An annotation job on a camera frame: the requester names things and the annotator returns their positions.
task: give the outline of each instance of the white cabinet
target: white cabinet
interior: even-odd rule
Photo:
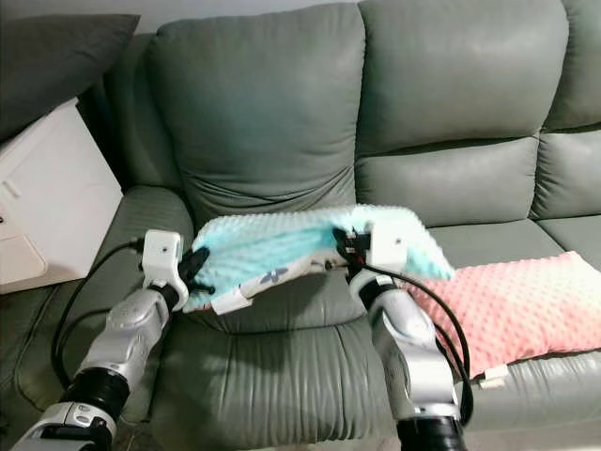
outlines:
[[[87,275],[121,188],[69,101],[0,148],[0,293]]]

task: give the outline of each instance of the pillow pattern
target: pillow pattern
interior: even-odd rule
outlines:
[[[2,24],[0,141],[76,97],[119,58],[140,16],[39,16]]]
[[[601,348],[601,272],[576,252],[457,270],[432,288],[455,312],[470,345],[470,376],[549,352]],[[453,324],[427,295],[408,289],[452,338]]]

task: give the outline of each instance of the floor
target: floor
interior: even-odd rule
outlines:
[[[467,434],[469,451],[601,451],[601,421],[511,432]],[[399,451],[396,438],[370,441],[301,444],[261,451]],[[147,427],[119,429],[115,451],[164,451],[157,445]]]

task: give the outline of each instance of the sofa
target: sofa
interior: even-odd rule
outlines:
[[[131,188],[99,257],[148,228],[189,245],[219,215],[359,202],[414,210],[457,268],[575,250],[601,270],[600,23],[597,0],[366,0],[137,35],[104,79]],[[117,255],[73,317],[140,280]],[[61,393],[50,341],[74,286],[0,301],[2,449]],[[75,331],[69,370],[100,327]],[[601,351],[472,387],[468,433],[598,427]],[[394,435],[340,272],[221,317],[175,315],[123,421],[181,451]]]

